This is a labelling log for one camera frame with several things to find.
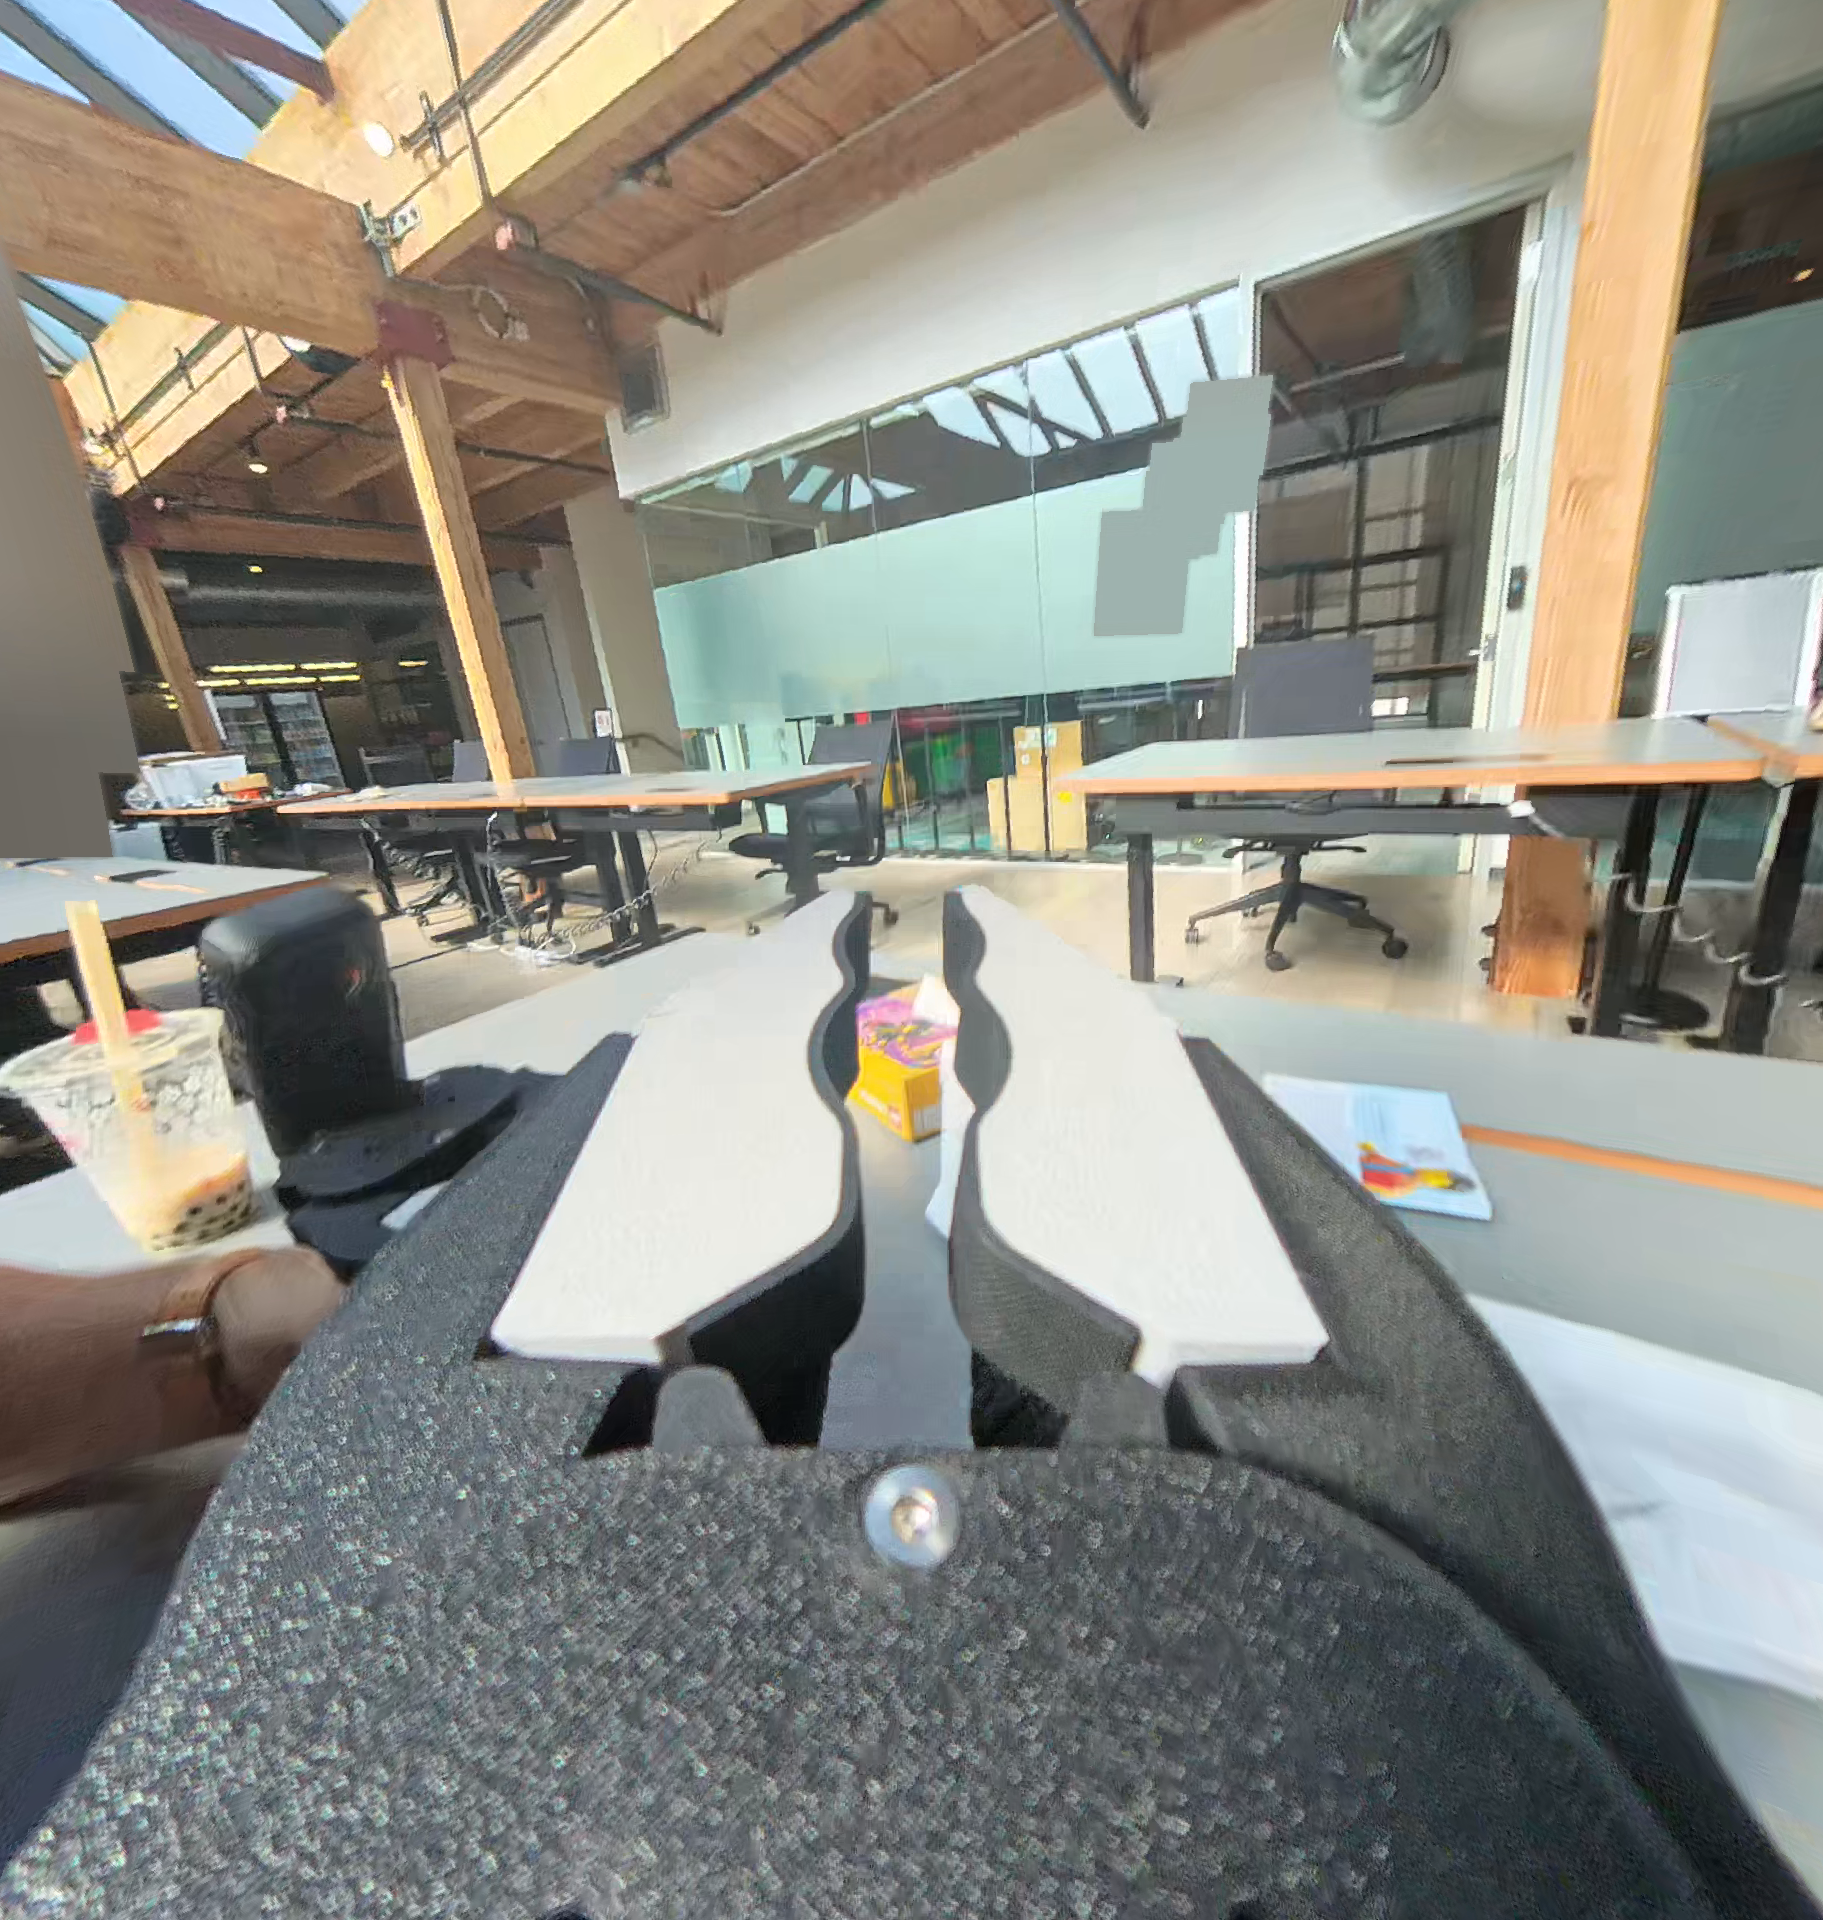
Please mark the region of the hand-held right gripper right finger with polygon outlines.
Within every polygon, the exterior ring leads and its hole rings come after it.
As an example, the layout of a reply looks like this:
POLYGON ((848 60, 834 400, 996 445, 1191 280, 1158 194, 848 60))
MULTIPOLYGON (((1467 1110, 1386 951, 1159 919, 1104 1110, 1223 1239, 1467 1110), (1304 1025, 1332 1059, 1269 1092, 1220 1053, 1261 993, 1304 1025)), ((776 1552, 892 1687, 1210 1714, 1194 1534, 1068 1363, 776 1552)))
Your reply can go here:
POLYGON ((947 897, 942 1233, 977 1444, 1052 1444, 1093 1381, 1330 1341, 1207 1075, 1136 986, 982 885, 947 897))

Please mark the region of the full white paper bag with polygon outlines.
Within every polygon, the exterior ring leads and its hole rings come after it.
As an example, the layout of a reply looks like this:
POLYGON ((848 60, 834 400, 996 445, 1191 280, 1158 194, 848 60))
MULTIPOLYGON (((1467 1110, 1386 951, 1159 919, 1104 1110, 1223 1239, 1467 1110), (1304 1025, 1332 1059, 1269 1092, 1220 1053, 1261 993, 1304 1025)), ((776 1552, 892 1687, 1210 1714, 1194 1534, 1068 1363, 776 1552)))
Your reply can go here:
POLYGON ((1473 1297, 1672 1661, 1823 1702, 1823 1395, 1473 1297))

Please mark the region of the brown leather wristwatch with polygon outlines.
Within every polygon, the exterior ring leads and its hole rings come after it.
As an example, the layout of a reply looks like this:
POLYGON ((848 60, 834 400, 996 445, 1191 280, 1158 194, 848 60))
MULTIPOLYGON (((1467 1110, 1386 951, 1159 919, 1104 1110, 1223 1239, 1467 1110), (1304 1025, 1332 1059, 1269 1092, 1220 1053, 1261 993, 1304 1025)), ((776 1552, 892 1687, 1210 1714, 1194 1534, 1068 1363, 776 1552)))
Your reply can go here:
POLYGON ((162 1381, 174 1381, 185 1394, 196 1382, 210 1416, 229 1430, 247 1421, 232 1394, 219 1322, 219 1300, 237 1267, 237 1261, 213 1261, 185 1270, 137 1333, 135 1348, 162 1381))

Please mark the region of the black office chair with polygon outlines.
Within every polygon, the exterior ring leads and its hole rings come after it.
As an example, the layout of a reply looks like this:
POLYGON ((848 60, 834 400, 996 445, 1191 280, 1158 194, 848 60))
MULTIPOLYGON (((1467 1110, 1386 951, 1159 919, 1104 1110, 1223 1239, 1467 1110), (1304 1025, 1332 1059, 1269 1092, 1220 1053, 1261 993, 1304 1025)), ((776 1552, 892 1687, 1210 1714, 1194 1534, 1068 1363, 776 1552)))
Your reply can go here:
POLYGON ((1237 900, 1220 902, 1190 915, 1186 926, 1188 947, 1200 947, 1205 944, 1207 925, 1228 917, 1267 917, 1262 966, 1267 973, 1288 973, 1294 966, 1294 960, 1282 950, 1283 935, 1299 925, 1303 914, 1316 912, 1343 925, 1347 931, 1372 935, 1389 963, 1404 963, 1409 951, 1408 939, 1393 925, 1379 919, 1368 897, 1304 877, 1307 855, 1363 851, 1366 846, 1361 842, 1352 845, 1340 841, 1279 837, 1233 841, 1223 851, 1226 859, 1270 858, 1279 866, 1279 877, 1237 900))
POLYGON ((884 791, 894 744, 896 725, 889 718, 816 727, 805 766, 854 766, 858 774, 750 802, 757 829, 730 839, 728 851, 759 861, 760 877, 783 877, 786 894, 780 905, 757 909, 744 921, 745 936, 757 939, 767 921, 816 900, 824 877, 874 869, 885 859, 884 791))

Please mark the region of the large yellow lego box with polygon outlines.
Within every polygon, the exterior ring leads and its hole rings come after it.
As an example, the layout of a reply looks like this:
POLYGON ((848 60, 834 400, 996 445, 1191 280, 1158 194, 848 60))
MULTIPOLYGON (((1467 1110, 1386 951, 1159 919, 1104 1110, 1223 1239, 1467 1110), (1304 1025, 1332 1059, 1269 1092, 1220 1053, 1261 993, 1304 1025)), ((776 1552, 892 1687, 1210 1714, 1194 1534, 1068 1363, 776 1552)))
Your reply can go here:
POLYGON ((856 1108, 906 1142, 942 1135, 959 1037, 959 1031, 912 1019, 918 984, 876 993, 858 1006, 858 1078, 848 1096, 856 1108))

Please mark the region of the wooden-edged desk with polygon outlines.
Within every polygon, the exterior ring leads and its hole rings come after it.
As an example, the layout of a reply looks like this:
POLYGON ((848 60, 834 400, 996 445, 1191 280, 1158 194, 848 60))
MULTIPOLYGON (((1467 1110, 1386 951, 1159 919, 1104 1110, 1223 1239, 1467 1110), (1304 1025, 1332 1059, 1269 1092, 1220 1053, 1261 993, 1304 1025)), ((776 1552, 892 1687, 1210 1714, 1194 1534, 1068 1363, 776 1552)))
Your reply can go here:
POLYGON ((1379 732, 1162 742, 1078 769, 1068 790, 1114 806, 1127 869, 1130 978, 1158 978, 1156 842, 1180 839, 1342 841, 1340 798, 1435 798, 1379 806, 1363 835, 1499 837, 1570 845, 1544 822, 1560 790, 1631 798, 1607 887, 1588 1031, 1623 1033, 1642 891, 1659 804, 1672 790, 1762 780, 1766 752, 1693 718, 1565 725, 1536 732, 1379 732))
POLYGON ((319 872, 147 865, 124 855, 0 858, 0 966, 72 955, 70 909, 93 902, 107 941, 200 931, 253 905, 328 887, 319 872))
POLYGON ((1823 730, 1806 711, 1712 715, 1706 725, 1764 760, 1775 809, 1760 890, 1739 958, 1734 963, 1718 1051, 1762 1057, 1792 976, 1793 931, 1804 900, 1820 804, 1823 730))
POLYGON ((600 879, 600 925, 611 939, 572 960, 611 966, 690 935, 658 919, 658 885, 643 839, 739 826, 744 806, 801 786, 851 780, 854 766, 778 769, 678 769, 641 774, 560 774, 516 780, 434 780, 380 784, 352 793, 283 800, 285 822, 359 822, 368 846, 402 846, 382 823, 427 829, 435 851, 453 853, 482 939, 518 950, 552 950, 570 933, 562 921, 565 877, 592 866, 600 879))

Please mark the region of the person's left hand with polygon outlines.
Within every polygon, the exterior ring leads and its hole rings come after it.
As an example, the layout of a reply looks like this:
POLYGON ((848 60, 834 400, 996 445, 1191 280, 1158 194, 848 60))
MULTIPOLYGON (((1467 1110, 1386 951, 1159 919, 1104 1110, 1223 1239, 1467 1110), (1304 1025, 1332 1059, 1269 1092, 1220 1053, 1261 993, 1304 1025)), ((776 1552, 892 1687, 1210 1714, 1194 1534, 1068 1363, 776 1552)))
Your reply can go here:
POLYGON ((248 1427, 312 1338, 350 1300, 350 1286, 309 1248, 285 1245, 227 1267, 208 1312, 214 1395, 248 1427))

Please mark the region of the person's left forearm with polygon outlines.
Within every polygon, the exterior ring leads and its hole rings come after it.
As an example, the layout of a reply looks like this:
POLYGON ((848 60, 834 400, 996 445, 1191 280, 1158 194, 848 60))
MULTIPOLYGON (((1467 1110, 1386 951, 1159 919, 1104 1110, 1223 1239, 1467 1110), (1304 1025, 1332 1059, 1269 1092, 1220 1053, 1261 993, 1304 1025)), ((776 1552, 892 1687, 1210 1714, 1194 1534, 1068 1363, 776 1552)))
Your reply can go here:
POLYGON ((74 1480, 233 1430, 137 1356, 137 1333, 188 1267, 107 1276, 0 1264, 0 1510, 74 1480))

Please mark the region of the spiral metal duct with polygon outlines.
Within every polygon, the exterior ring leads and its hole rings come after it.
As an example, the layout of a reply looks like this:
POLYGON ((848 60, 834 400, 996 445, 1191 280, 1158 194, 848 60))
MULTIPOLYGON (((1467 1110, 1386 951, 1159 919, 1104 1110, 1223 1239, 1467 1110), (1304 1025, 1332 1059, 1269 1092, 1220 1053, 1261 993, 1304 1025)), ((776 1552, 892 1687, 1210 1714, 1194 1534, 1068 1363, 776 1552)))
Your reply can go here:
POLYGON ((1347 3, 1330 42, 1330 77, 1358 122, 1409 120, 1447 75, 1464 3, 1347 3))

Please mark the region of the bubble tea plastic cup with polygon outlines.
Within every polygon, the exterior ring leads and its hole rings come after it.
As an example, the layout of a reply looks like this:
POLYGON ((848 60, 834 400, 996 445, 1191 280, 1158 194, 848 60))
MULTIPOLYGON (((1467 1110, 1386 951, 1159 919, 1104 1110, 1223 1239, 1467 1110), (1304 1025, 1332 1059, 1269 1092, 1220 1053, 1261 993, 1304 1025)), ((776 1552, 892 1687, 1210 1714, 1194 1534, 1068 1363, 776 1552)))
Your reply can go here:
POLYGON ((145 1252, 208 1245, 257 1216, 214 1008, 131 1011, 116 1055, 79 1027, 2 1063, 0 1096, 41 1122, 145 1252))

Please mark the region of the wooden support column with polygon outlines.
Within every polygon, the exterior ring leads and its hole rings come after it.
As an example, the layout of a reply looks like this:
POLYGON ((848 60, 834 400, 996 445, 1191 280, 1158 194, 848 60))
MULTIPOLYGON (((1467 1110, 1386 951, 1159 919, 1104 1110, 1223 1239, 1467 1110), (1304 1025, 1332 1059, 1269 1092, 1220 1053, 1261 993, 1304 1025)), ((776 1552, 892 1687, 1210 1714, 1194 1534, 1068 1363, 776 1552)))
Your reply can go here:
POLYGON ((226 733, 185 648, 154 554, 145 545, 124 543, 118 564, 152 660, 176 701, 185 746, 203 757, 223 752, 226 733))
POLYGON ((1548 205, 1556 382, 1520 696, 1532 749, 1620 715, 1723 15, 1604 6, 1589 139, 1548 205))
POLYGON ((516 780, 537 776, 538 762, 444 392, 450 343, 444 321, 415 305, 378 300, 373 314, 392 419, 444 590, 488 776, 508 793, 516 780))

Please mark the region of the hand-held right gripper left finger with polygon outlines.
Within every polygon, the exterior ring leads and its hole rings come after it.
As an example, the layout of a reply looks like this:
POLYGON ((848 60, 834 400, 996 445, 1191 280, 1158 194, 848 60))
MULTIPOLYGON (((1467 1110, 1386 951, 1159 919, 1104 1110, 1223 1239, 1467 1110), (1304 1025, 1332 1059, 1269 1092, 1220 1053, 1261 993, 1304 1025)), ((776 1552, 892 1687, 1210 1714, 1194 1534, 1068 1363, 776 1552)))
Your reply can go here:
POLYGON ((704 1366, 771 1442, 820 1440, 865 1306, 871 960, 871 894, 824 894, 643 1021, 492 1325, 502 1354, 704 1366))

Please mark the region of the grey desk monitor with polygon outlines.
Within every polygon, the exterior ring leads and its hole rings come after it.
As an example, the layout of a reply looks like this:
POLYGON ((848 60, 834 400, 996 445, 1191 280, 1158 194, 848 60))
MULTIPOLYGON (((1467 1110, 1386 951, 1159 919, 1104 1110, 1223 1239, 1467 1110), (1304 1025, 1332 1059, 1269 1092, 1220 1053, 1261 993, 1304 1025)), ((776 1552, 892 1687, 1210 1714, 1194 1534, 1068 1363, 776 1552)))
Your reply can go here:
POLYGON ((1370 733, 1372 636, 1256 643, 1239 655, 1233 700, 1237 740, 1370 733))
POLYGON ((1672 585, 1653 715, 1808 710, 1823 655, 1823 567, 1672 585))

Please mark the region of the minifigure instruction booklet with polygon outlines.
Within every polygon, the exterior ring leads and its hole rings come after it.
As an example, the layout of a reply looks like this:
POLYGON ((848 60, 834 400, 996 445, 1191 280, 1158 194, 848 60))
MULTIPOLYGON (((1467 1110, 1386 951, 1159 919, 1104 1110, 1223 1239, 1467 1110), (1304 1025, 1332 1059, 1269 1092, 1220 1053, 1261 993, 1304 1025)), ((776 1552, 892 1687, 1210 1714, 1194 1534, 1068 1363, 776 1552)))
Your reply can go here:
POLYGON ((1490 1225, 1483 1185, 1443 1092, 1264 1075, 1262 1092, 1377 1203, 1490 1225))

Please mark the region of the tan paper straw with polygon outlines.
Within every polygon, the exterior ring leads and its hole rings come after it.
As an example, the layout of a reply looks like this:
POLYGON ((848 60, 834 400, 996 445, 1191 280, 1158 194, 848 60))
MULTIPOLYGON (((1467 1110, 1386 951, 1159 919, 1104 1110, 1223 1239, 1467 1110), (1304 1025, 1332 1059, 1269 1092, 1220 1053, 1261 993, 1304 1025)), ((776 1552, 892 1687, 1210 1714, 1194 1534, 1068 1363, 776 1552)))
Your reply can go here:
POLYGON ((65 917, 95 1044, 103 1057, 112 1092, 130 1116, 149 1116, 151 1100, 131 1033, 131 1011, 101 912, 93 900, 72 900, 65 907, 65 917))

